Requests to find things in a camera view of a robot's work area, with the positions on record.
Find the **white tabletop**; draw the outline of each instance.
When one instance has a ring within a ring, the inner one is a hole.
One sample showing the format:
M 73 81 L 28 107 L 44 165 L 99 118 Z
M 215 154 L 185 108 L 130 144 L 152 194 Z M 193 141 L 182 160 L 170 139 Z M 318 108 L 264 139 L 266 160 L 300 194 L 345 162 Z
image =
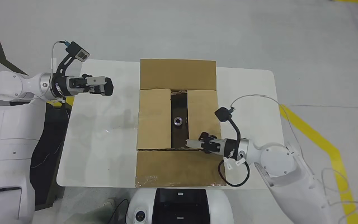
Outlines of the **white tabletop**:
M 139 62 L 87 60 L 81 74 L 110 77 L 112 96 L 79 94 L 75 97 L 57 175 L 61 186 L 134 188 L 136 134 L 139 110 Z M 274 75 L 267 70 L 216 68 L 219 107 L 229 107 L 239 96 L 263 94 L 277 99 Z M 233 120 L 241 136 L 258 146 L 284 143 L 278 105 L 268 99 L 249 97 L 234 104 Z M 229 123 L 221 123 L 223 138 L 236 138 Z M 246 176 L 225 171 L 228 181 Z M 232 189 L 229 186 L 207 188 Z M 240 188 L 267 189 L 254 165 L 250 179 Z

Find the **black electrical cable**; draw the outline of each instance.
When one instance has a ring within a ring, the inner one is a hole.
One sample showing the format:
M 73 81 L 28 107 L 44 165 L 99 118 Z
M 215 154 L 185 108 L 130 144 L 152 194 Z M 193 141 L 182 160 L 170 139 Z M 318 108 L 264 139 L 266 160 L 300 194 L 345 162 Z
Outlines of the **black electrical cable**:
M 245 178 L 241 183 L 239 183 L 239 184 L 232 184 L 232 183 L 228 182 L 228 181 L 225 179 L 225 177 L 224 177 L 224 175 L 222 174 L 222 171 L 221 171 L 221 169 L 220 169 L 223 163 L 224 163 L 224 160 L 221 160 L 221 161 L 219 162 L 218 171 L 219 171 L 220 177 L 225 181 L 225 183 L 227 183 L 229 186 L 238 187 L 238 186 L 244 185 L 244 184 L 247 182 L 247 180 L 248 180 L 249 177 L 250 177 L 250 167 L 248 166 L 247 162 L 244 163 L 245 166 L 246 166 L 246 169 L 247 169 L 246 178 Z
M 235 145 L 235 151 L 237 152 L 237 151 L 239 150 L 239 144 L 240 144 L 240 140 L 241 140 L 240 130 L 239 130 L 239 128 L 236 126 L 235 122 L 234 122 L 233 120 L 231 120 L 231 118 L 228 119 L 228 121 L 230 122 L 230 124 L 233 126 L 233 128 L 234 128 L 235 131 L 236 131 L 237 140 L 236 140 L 236 145 Z M 245 161 L 244 164 L 245 164 L 246 169 L 247 169 L 247 175 L 246 175 L 246 178 L 245 178 L 241 183 L 239 183 L 239 184 L 232 184 L 232 183 L 228 182 L 228 181 L 225 179 L 225 177 L 224 177 L 224 175 L 222 174 L 222 171 L 221 171 L 221 166 L 222 166 L 223 163 L 224 163 L 224 160 L 221 160 L 221 161 L 219 162 L 218 172 L 219 172 L 220 177 L 224 180 L 225 183 L 227 183 L 229 186 L 238 187 L 238 186 L 244 185 L 244 184 L 247 182 L 247 180 L 248 180 L 249 177 L 250 177 L 250 167 L 248 166 L 248 163 L 247 163 L 246 161 Z
M 127 222 L 126 222 L 126 218 L 127 218 L 128 208 L 129 208 L 129 201 L 128 201 L 128 199 L 123 199 L 123 200 L 117 205 L 116 209 L 114 210 L 114 212 L 113 212 L 111 218 L 108 220 L 107 224 L 110 223 L 110 221 L 112 220 L 112 218 L 113 218 L 114 214 L 116 213 L 118 207 L 119 207 L 124 201 L 127 201 L 127 210 L 125 211 L 125 216 L 124 216 L 124 223 L 127 223 Z

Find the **metal nut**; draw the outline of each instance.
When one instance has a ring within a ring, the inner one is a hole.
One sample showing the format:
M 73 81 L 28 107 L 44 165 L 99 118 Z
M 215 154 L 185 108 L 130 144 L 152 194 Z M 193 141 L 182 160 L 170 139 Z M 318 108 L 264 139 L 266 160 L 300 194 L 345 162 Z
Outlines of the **metal nut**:
M 181 126 L 183 124 L 183 119 L 181 119 L 179 116 L 174 118 L 173 121 L 174 121 L 174 125 L 176 125 L 176 126 Z

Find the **cardboard box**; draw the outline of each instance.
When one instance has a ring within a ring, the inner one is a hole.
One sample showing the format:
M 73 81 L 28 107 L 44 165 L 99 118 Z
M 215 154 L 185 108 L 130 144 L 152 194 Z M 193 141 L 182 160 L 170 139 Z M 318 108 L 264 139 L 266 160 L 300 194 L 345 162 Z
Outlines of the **cardboard box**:
M 225 185 L 217 170 L 221 156 L 182 147 L 186 134 L 221 137 L 217 109 L 215 62 L 142 59 L 136 187 Z M 173 125 L 174 113 L 187 114 L 181 130 Z

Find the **yellow tape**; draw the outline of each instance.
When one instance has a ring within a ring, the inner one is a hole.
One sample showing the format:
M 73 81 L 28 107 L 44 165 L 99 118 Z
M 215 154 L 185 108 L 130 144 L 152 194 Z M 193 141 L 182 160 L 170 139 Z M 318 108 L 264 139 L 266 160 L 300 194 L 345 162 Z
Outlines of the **yellow tape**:
M 69 105 L 73 106 L 73 101 L 74 101 L 74 96 L 66 97 L 66 103 L 68 103 Z M 61 107 L 62 105 L 60 102 L 55 102 L 54 100 L 47 101 L 47 103 L 55 107 Z
M 358 0 L 335 0 L 336 2 L 352 2 L 352 3 L 358 3 Z
M 285 111 L 290 119 L 290 123 L 294 125 L 298 130 L 300 130 L 305 136 L 307 136 L 312 142 L 319 146 L 324 152 L 326 152 L 332 163 L 332 168 L 340 172 L 345 178 L 347 178 L 346 170 L 342 161 L 341 153 L 338 148 L 332 145 L 327 141 L 322 135 L 320 135 L 316 130 L 309 126 L 304 120 L 299 118 L 295 113 L 293 113 L 286 106 L 280 107 L 280 114 L 282 117 L 287 119 Z M 346 181 L 337 173 L 335 173 L 335 178 L 339 191 L 344 192 L 347 189 Z M 354 200 L 352 192 L 349 190 L 345 193 L 340 193 L 341 200 Z M 343 210 L 345 214 L 349 214 L 356 209 L 353 203 L 343 204 Z M 347 224 L 357 224 L 358 223 L 358 214 L 352 214 L 347 217 Z

